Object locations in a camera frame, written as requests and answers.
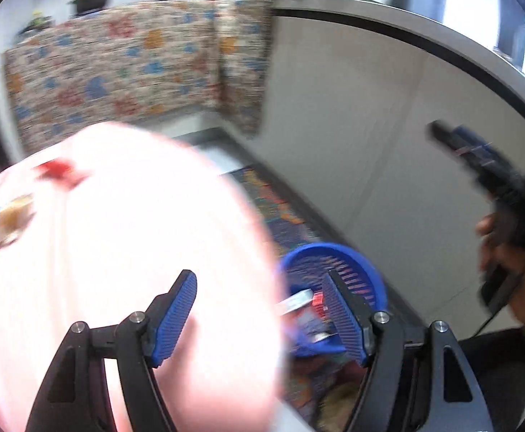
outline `person's leg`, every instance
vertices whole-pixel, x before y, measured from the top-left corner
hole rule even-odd
[[[476,375],[495,432],[515,431],[525,407],[525,339],[520,329],[460,342]]]

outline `colorful floor mat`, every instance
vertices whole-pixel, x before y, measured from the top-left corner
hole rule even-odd
[[[230,173],[240,183],[262,215],[270,234],[282,257],[291,250],[311,242],[321,241],[321,236],[304,221],[291,205],[282,199],[264,182],[252,167],[245,167]],[[321,421],[320,408],[325,395],[335,385],[351,382],[359,384],[362,371],[356,372],[345,354],[292,358],[289,376],[286,379],[285,396],[299,414],[312,427],[330,432]]]

